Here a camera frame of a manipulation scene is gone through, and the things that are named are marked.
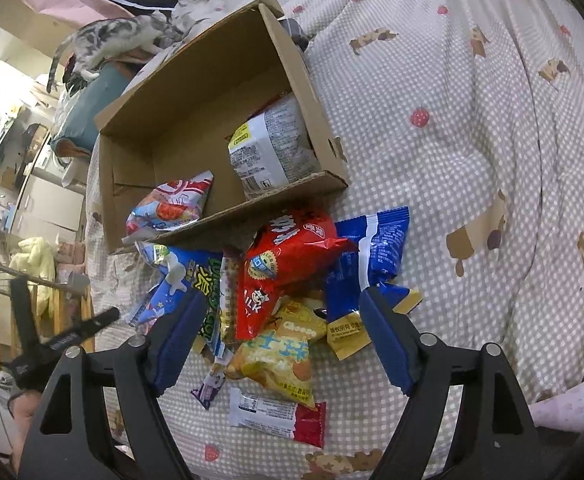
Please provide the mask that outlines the person left hand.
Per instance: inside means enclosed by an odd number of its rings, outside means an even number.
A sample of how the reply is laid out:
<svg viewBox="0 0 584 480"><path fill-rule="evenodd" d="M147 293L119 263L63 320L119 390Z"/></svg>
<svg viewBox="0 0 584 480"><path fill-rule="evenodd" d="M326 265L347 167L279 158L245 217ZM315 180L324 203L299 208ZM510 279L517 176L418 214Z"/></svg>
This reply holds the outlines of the person left hand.
<svg viewBox="0 0 584 480"><path fill-rule="evenodd" d="M9 403L16 428L11 459L15 472L19 472L24 443L41 397L42 394L36 390L23 390Z"/></svg>

